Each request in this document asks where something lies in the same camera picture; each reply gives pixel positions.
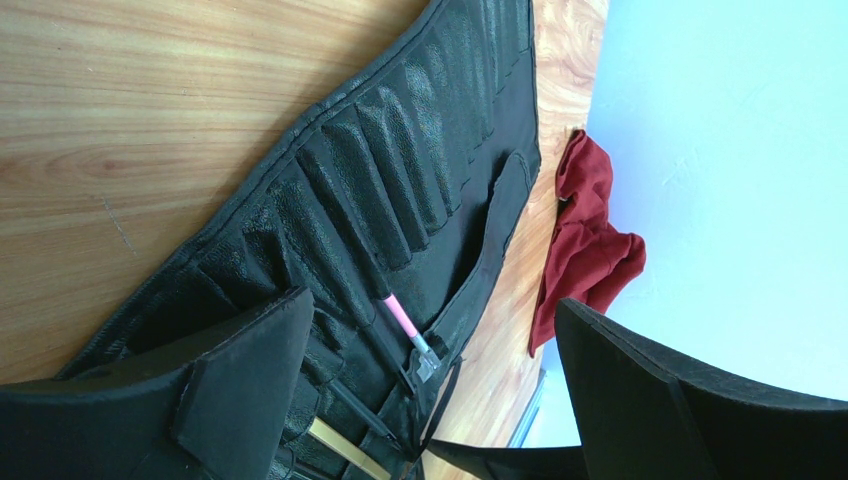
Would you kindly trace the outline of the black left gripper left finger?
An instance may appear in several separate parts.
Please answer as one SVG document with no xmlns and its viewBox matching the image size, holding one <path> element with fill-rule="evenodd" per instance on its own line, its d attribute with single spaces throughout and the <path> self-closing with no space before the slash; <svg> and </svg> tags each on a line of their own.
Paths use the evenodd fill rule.
<svg viewBox="0 0 848 480">
<path fill-rule="evenodd" d="M 69 380 L 1 389 L 5 479 L 263 479 L 314 313 L 290 291 Z"/>
</svg>

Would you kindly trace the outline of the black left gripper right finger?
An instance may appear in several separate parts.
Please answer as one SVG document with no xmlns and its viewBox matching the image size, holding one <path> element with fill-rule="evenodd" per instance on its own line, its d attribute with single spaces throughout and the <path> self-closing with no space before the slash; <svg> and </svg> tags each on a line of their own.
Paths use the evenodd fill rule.
<svg viewBox="0 0 848 480">
<path fill-rule="evenodd" d="M 843 479 L 847 405 L 757 382 L 574 299 L 557 346 L 593 479 Z"/>
</svg>

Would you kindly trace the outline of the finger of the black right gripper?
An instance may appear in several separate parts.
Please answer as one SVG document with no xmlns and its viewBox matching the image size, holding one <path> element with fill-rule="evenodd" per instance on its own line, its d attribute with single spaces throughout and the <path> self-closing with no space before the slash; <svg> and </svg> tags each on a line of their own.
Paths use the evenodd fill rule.
<svg viewBox="0 0 848 480">
<path fill-rule="evenodd" d="M 587 480 L 580 446 L 483 448 L 432 440 L 428 451 L 480 479 Z"/>
</svg>

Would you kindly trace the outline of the gold handled makeup brush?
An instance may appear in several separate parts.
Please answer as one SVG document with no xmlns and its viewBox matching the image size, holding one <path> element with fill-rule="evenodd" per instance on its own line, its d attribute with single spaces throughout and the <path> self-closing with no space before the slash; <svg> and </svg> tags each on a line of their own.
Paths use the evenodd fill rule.
<svg viewBox="0 0 848 480">
<path fill-rule="evenodd" d="M 376 460 L 372 459 L 319 417 L 314 418 L 309 426 L 308 433 L 322 445 L 366 473 L 371 479 L 391 479 L 390 473 Z"/>
</svg>

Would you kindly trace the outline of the slim black liner brush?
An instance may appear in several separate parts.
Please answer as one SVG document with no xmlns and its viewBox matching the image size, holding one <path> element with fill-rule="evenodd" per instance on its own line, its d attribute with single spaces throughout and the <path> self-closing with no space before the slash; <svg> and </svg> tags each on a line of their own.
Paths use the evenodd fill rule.
<svg viewBox="0 0 848 480">
<path fill-rule="evenodd" d="M 395 449 L 400 450 L 401 444 L 396 435 L 368 406 L 339 380 L 328 383 L 329 390 L 348 407 L 378 436 L 385 438 Z"/>
</svg>

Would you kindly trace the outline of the pink handled brow brush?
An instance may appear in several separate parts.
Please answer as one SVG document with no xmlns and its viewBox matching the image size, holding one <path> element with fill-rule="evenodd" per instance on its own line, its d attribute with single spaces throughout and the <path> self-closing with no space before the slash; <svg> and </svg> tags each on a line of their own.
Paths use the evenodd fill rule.
<svg viewBox="0 0 848 480">
<path fill-rule="evenodd" d="M 422 383 L 426 383 L 440 368 L 441 360 L 414 325 L 394 294 L 390 294 L 382 302 L 388 308 L 397 324 L 403 329 L 415 347 L 415 350 L 419 352 L 420 360 L 417 375 Z"/>
</svg>

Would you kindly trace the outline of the black leather brush roll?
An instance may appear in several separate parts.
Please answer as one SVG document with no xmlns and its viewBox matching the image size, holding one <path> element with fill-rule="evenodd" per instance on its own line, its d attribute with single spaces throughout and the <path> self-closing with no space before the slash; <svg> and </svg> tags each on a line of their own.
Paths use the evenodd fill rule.
<svg viewBox="0 0 848 480">
<path fill-rule="evenodd" d="M 59 378 L 303 287 L 315 313 L 282 446 L 331 479 L 361 478 L 308 436 L 319 417 L 392 473 L 419 473 L 438 391 L 482 317 L 540 169 L 532 20 L 527 1 L 431 2 L 282 134 Z M 426 383 L 419 352 L 382 302 L 390 294 L 441 360 Z M 413 397 L 366 336 L 376 309 Z M 334 379 L 383 420 L 400 450 L 329 390 Z"/>
</svg>

